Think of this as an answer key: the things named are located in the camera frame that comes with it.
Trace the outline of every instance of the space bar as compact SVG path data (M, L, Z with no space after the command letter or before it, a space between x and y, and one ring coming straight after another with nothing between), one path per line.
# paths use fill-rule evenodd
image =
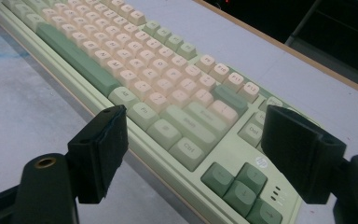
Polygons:
M121 86L115 78L55 27L40 24L36 34L104 96L107 97L113 89Z

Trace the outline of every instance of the mechanical keyboard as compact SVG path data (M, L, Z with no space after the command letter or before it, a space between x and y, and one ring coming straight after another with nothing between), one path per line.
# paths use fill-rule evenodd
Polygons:
M292 107L148 16L0 0L0 24L90 112L127 107L131 151L203 220L294 223L302 201L260 146L267 105Z

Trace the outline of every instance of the keyboard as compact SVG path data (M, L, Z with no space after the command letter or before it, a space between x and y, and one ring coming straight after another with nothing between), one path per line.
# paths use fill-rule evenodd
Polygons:
M126 106L131 152L205 222L294 223L260 140L267 105L296 109L132 2L0 0L0 25L91 113Z

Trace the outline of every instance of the desk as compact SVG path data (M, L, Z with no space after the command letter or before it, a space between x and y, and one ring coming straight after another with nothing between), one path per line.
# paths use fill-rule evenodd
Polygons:
M235 19L190 0L127 0L318 121L358 154L358 86ZM23 165L67 142L91 116L0 27L0 191L17 185ZM329 204L301 206L297 223L334 223ZM197 223L131 154L99 205L79 205L82 223Z

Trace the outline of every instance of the gray desk surface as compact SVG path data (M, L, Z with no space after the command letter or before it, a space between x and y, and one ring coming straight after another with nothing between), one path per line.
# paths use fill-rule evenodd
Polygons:
M343 84L320 65L299 60L301 55L294 53L295 57L290 49L193 1L127 3L321 123L348 145L347 159L358 154L357 87ZM27 161L49 152L65 153L67 142L90 119L91 115L0 27L0 191L19 184ZM331 197L328 205L303 204L297 223L334 223L334 201ZM200 222L131 154L107 199L78 208L82 223Z

